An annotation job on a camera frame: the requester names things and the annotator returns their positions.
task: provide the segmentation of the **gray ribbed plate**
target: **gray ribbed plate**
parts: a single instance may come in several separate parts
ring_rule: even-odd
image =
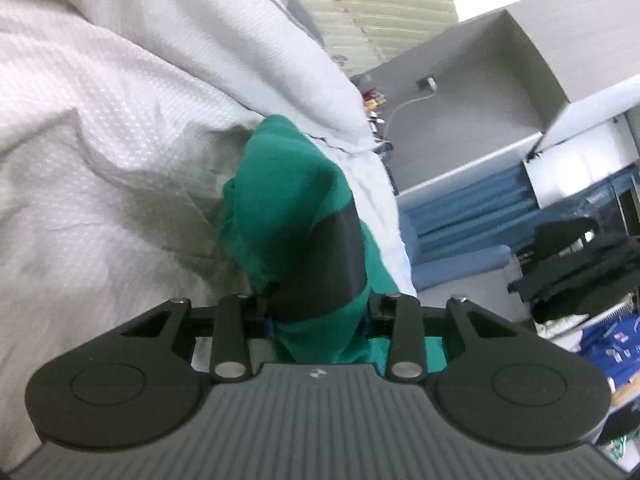
[[[180,430],[148,446],[90,453],[47,443],[17,480],[623,479],[592,446],[493,449],[452,428],[416,386],[371,365],[264,365],[218,386]]]

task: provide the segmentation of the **screw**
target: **screw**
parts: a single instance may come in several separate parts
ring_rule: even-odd
[[[391,367],[391,373],[401,379],[415,379],[422,374],[422,367],[411,361],[400,361]]]
[[[222,377],[223,379],[237,379],[244,375],[246,367],[236,361],[224,361],[223,363],[217,364],[213,371],[218,377]]]

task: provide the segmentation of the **white bedsheet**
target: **white bedsheet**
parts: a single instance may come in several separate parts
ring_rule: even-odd
[[[0,0],[0,70],[1,467],[38,445],[41,364],[166,298],[242,289],[214,218],[264,115],[327,139],[413,291],[358,91],[277,0]]]

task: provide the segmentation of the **textured white fabric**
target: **textured white fabric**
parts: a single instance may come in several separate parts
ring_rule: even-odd
[[[38,444],[38,366],[166,298],[242,289],[214,219],[264,115],[326,138],[412,291],[360,95],[273,0],[0,0],[0,69],[0,466]]]
[[[543,339],[551,339],[562,332],[577,327],[588,317],[589,314],[571,314],[560,319],[545,321],[543,324],[536,323],[536,332]]]

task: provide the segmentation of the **blue curtain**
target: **blue curtain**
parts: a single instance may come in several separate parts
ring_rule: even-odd
[[[418,235],[414,265],[507,245],[517,252],[533,241],[537,225],[597,210],[633,186],[630,166],[541,210],[523,164],[407,211]]]

